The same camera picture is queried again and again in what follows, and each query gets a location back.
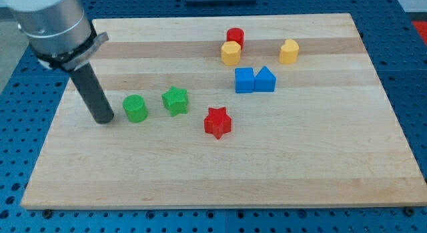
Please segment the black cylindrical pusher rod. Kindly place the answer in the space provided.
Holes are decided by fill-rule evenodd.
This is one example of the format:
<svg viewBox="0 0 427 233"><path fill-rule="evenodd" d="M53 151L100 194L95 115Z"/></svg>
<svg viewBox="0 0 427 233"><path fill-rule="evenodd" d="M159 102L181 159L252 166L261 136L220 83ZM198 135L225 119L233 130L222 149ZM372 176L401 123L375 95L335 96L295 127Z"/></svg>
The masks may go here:
<svg viewBox="0 0 427 233"><path fill-rule="evenodd" d="M70 71L69 76L95 122L109 123L114 118L114 112L91 65L87 63Z"/></svg>

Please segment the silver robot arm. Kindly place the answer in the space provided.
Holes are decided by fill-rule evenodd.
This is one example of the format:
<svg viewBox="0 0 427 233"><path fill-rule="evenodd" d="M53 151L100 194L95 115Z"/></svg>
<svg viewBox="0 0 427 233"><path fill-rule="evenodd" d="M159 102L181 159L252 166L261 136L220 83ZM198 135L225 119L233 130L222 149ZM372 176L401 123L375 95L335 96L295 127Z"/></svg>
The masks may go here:
<svg viewBox="0 0 427 233"><path fill-rule="evenodd" d="M68 73L95 122L110 122L114 112L90 64L109 37L96 32L80 0L3 1L42 66Z"/></svg>

